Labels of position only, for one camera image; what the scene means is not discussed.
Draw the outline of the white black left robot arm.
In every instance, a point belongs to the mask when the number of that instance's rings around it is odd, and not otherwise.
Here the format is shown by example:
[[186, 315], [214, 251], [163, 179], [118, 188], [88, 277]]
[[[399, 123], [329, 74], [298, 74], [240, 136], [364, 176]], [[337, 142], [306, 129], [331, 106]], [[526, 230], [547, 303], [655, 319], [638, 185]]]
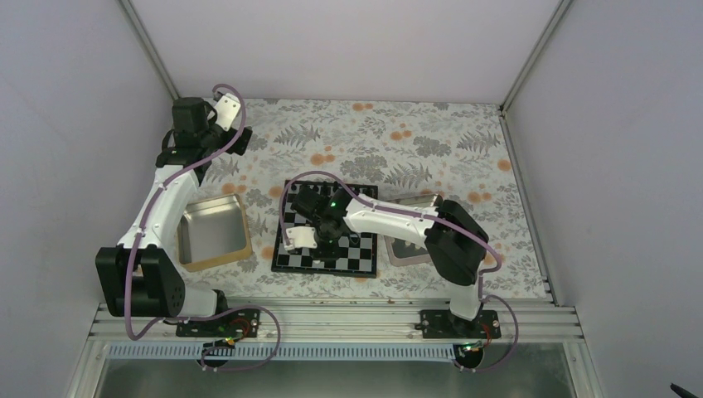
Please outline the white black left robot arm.
[[104, 298], [115, 317], [197, 318], [212, 336], [229, 328], [231, 315], [222, 307], [223, 295], [186, 286], [167, 244], [212, 159], [245, 153], [252, 130], [234, 126], [241, 108], [239, 98], [221, 92], [212, 102], [199, 97], [173, 102], [172, 129], [162, 141], [142, 209], [119, 243], [101, 248], [95, 257]]

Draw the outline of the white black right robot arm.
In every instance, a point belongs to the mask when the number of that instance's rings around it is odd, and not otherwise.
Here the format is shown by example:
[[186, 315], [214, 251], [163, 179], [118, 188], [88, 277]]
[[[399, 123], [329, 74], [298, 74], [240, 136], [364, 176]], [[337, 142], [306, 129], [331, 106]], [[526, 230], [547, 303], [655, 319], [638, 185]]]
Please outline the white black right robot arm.
[[405, 206], [340, 188], [324, 196], [303, 187], [291, 209], [308, 226], [282, 226], [286, 250], [307, 248], [317, 261], [337, 260], [338, 241], [351, 233], [403, 240], [426, 250], [435, 270], [450, 287], [448, 324], [458, 337], [481, 326], [479, 268], [489, 250], [481, 226], [455, 201], [437, 206]]

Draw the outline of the black chess pieces row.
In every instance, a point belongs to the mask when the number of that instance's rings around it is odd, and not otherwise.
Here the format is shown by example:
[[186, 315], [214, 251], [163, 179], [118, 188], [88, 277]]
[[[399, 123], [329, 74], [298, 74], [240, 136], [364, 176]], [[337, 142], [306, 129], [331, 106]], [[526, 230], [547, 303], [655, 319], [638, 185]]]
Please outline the black chess pieces row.
[[[364, 194], [372, 198], [378, 197], [378, 186], [354, 183], [350, 183], [347, 186], [357, 195]], [[296, 181], [287, 191], [286, 202], [292, 202], [303, 187], [308, 187], [317, 194], [325, 197], [333, 196], [337, 190], [342, 188], [337, 182]]]

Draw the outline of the black white chess board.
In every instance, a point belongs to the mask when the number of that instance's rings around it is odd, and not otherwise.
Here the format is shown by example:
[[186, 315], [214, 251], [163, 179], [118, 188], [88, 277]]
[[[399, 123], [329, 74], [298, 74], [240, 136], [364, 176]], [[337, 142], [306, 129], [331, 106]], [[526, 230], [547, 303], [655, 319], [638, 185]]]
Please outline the black white chess board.
[[353, 232], [342, 219], [351, 196], [336, 182], [296, 181], [283, 201], [271, 270], [280, 273], [377, 276], [377, 235]]

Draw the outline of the gold rimmed empty metal tin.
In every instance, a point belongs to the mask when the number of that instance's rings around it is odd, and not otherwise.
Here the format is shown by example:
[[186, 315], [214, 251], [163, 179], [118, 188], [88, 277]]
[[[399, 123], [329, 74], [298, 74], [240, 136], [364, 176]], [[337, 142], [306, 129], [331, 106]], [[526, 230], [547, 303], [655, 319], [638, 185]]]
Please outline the gold rimmed empty metal tin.
[[245, 205], [236, 194], [187, 204], [177, 228], [178, 260], [191, 273], [248, 259]]

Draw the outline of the floral patterned table mat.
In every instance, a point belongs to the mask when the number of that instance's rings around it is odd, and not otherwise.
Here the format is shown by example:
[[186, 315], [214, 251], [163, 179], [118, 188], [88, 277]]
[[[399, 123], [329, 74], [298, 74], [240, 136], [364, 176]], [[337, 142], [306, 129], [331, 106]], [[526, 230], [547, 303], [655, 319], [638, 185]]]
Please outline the floral patterned table mat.
[[484, 290], [505, 299], [546, 299], [499, 112], [489, 104], [249, 99], [253, 136], [244, 156], [223, 155], [197, 199], [237, 194], [252, 255], [183, 275], [230, 296], [306, 299], [445, 299], [448, 284], [429, 264], [395, 266], [379, 249], [374, 279], [271, 269], [277, 206], [286, 179], [326, 172], [378, 186], [392, 200], [438, 194], [459, 202], [487, 232]]

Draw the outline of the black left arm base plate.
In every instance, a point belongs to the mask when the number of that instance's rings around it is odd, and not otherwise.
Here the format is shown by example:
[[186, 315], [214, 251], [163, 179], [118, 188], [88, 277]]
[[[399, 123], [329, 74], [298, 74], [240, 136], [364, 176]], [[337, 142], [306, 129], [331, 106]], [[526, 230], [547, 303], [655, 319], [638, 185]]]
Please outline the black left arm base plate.
[[211, 321], [179, 323], [176, 336], [235, 340], [257, 337], [259, 318], [258, 309], [246, 308]]

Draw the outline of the aluminium corner frame post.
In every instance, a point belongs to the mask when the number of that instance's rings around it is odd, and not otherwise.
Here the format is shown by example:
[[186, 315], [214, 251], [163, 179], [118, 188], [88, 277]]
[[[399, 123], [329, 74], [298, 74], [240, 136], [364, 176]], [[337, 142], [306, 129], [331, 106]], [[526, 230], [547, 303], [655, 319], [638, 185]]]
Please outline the aluminium corner frame post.
[[138, 10], [134, 6], [133, 1], [118, 0], [117, 3], [122, 8], [129, 25], [134, 30], [138, 38], [139, 45], [145, 51], [167, 93], [173, 100], [179, 98], [180, 95], [178, 89], [175, 86], [172, 77], [168, 73], [162, 57], [158, 54], [157, 47], [154, 45], [151, 37], [149, 36], [148, 30], [142, 18], [139, 16]]
[[556, 4], [554, 11], [551, 13], [548, 22], [546, 23], [544, 29], [539, 35], [535, 45], [532, 47], [530, 54], [526, 58], [522, 68], [520, 69], [517, 77], [513, 81], [511, 88], [508, 90], [505, 99], [503, 100], [500, 110], [501, 115], [505, 117], [519, 95], [521, 88], [526, 83], [531, 71], [535, 67], [537, 61], [540, 59], [545, 48], [549, 44], [551, 38], [554, 36], [556, 30], [560, 26], [561, 22], [565, 18], [568, 11], [571, 9], [574, 0], [559, 0]]

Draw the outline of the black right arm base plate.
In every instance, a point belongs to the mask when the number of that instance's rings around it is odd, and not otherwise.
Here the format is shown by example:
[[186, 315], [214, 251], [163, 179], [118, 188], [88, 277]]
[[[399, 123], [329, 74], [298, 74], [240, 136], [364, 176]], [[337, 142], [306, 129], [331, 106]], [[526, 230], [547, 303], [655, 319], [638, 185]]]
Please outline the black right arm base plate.
[[425, 339], [501, 338], [497, 312], [480, 310], [474, 320], [465, 320], [445, 310], [425, 309], [419, 312], [415, 330]]

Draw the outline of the aluminium front rail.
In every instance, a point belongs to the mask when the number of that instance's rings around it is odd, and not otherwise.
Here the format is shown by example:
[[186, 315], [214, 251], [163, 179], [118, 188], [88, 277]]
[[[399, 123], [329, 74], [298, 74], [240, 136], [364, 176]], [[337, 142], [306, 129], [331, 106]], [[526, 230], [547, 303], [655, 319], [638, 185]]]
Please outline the aluminium front rail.
[[[423, 309], [444, 309], [444, 301], [425, 302], [292, 302], [266, 303], [257, 333], [260, 342], [274, 342], [279, 321], [283, 342], [419, 342], [415, 329]], [[548, 303], [513, 303], [508, 312], [499, 303], [486, 306], [497, 312], [500, 342], [514, 334], [520, 342], [580, 342], [584, 332], [574, 308]]]

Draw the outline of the right aluminium corner frame post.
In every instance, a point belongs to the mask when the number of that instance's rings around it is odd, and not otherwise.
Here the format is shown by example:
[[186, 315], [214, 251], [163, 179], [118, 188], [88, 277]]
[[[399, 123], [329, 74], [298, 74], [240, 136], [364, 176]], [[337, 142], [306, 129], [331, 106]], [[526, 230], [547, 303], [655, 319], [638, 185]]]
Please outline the right aluminium corner frame post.
[[551, 38], [554, 36], [556, 30], [560, 26], [561, 22], [565, 18], [568, 11], [571, 9], [574, 0], [559, 0], [556, 4], [554, 11], [551, 13], [548, 22], [546, 23], [544, 29], [539, 35], [535, 45], [532, 47], [530, 54], [526, 58], [522, 68], [520, 69], [517, 77], [513, 81], [511, 88], [508, 90], [505, 99], [503, 100], [500, 110], [501, 115], [505, 117], [519, 95], [521, 88], [526, 83], [531, 71], [535, 67], [537, 61], [540, 59], [545, 48], [549, 44]]

